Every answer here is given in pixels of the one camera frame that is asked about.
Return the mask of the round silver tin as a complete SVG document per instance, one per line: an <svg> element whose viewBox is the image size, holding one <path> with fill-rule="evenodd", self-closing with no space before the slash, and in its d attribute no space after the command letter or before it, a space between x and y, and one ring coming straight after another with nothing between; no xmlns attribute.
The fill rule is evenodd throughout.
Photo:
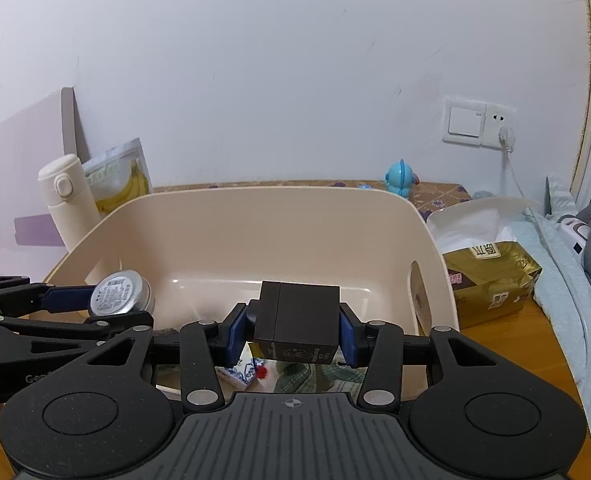
<svg viewBox="0 0 591 480"><path fill-rule="evenodd" d="M119 315L130 312L153 313L155 297L148 280L134 270L106 276L96 285L89 301L92 316Z"/></svg>

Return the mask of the blue white porcelain-pattern box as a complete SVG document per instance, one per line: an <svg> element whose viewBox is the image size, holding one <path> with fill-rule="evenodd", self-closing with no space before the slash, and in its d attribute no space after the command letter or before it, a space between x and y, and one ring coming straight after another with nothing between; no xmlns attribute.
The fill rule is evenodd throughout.
<svg viewBox="0 0 591 480"><path fill-rule="evenodd" d="M240 358L232 367L216 367L217 375L224 382L228 382L236 390L245 390L251 386L256 378L256 359L252 350L246 344L240 354Z"/></svg>

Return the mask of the small black box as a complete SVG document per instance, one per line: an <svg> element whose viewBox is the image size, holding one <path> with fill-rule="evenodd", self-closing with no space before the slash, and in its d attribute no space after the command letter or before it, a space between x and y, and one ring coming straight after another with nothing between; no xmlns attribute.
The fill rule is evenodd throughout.
<svg viewBox="0 0 591 480"><path fill-rule="evenodd" d="M330 364L340 344L338 286L263 282L251 300L251 348L262 359Z"/></svg>

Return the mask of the green plaid scrunchie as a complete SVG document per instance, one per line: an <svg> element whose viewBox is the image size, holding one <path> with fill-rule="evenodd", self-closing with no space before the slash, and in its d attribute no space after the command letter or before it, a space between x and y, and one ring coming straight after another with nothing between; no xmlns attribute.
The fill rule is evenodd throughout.
<svg viewBox="0 0 591 480"><path fill-rule="evenodd" d="M284 394L347 392L355 398L365 378L365 370L348 366L343 358L331 364L278 362L276 370L274 393Z"/></svg>

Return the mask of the white plush cat toy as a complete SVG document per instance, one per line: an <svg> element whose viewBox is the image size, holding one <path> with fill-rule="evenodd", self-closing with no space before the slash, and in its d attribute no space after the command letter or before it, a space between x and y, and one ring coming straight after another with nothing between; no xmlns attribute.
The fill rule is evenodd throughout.
<svg viewBox="0 0 591 480"><path fill-rule="evenodd" d="M253 359L254 370L255 370L255 378L257 380L266 380L271 378L272 374L274 374L274 367L270 364L269 361L262 360L262 359Z"/></svg>

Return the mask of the purple white headboard panel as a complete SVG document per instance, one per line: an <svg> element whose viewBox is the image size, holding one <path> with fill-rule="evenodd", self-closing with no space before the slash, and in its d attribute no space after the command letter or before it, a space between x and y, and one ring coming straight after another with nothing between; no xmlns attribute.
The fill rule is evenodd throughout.
<svg viewBox="0 0 591 480"><path fill-rule="evenodd" d="M66 249L42 199L45 164L89 158L72 88L62 88L0 124L0 275L42 281Z"/></svg>

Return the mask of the beige plastic storage bin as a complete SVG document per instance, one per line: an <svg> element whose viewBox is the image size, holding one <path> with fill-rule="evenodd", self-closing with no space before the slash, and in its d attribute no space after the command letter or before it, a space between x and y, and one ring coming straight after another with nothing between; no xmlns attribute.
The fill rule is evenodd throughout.
<svg viewBox="0 0 591 480"><path fill-rule="evenodd" d="M361 188L207 188L113 211L53 269L58 286L118 269L146 278L154 325L222 321L265 281L333 285L363 321L419 335L456 327L445 262L416 207Z"/></svg>

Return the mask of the gold tissue pack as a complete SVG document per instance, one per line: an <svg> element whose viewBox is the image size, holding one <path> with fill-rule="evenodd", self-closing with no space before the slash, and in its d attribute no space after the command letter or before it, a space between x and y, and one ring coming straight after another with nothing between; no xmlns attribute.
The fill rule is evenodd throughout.
<svg viewBox="0 0 591 480"><path fill-rule="evenodd" d="M462 328L517 313L532 297L542 267L511 227L531 205L494 196L429 215L427 227L445 261Z"/></svg>

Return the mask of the cream thermos bottle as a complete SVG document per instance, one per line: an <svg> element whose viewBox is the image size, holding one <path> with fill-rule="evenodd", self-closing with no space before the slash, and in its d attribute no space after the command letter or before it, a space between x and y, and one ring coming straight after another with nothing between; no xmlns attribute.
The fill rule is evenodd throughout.
<svg viewBox="0 0 591 480"><path fill-rule="evenodd" d="M73 154L48 162L38 171L38 184L70 254L101 221L82 162Z"/></svg>

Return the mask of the banana chips snack pouch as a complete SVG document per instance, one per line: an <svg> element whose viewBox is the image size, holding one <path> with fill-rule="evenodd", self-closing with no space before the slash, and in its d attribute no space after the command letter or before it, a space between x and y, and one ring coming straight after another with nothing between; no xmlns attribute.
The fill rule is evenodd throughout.
<svg viewBox="0 0 591 480"><path fill-rule="evenodd" d="M82 164L82 169L102 216L152 192L146 157L139 138L90 158Z"/></svg>

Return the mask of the blue cartoon figurine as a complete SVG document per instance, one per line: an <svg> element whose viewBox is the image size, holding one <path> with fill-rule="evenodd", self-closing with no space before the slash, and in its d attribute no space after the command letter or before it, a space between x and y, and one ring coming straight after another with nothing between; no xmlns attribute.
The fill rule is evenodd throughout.
<svg viewBox="0 0 591 480"><path fill-rule="evenodd" d="M399 159L393 164L384 176L384 184L387 190L396 195L410 199L413 187L419 183L419 178L414 170L405 162Z"/></svg>

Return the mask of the light blue bedding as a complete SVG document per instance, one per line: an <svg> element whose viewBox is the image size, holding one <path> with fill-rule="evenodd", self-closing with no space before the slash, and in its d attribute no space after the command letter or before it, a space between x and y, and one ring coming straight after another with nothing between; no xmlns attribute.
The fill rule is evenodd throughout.
<svg viewBox="0 0 591 480"><path fill-rule="evenodd" d="M549 211L544 217L524 211L506 226L543 269L534 298L567 358L591 430L591 284L557 223L579 208L565 181L554 176L547 178L545 205Z"/></svg>

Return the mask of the white wall switch socket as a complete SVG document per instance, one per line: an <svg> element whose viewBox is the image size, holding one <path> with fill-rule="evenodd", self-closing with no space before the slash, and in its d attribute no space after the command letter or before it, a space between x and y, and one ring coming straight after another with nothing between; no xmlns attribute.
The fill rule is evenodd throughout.
<svg viewBox="0 0 591 480"><path fill-rule="evenodd" d="M516 142L517 110L496 103L446 98L444 101L443 141L511 151Z"/></svg>

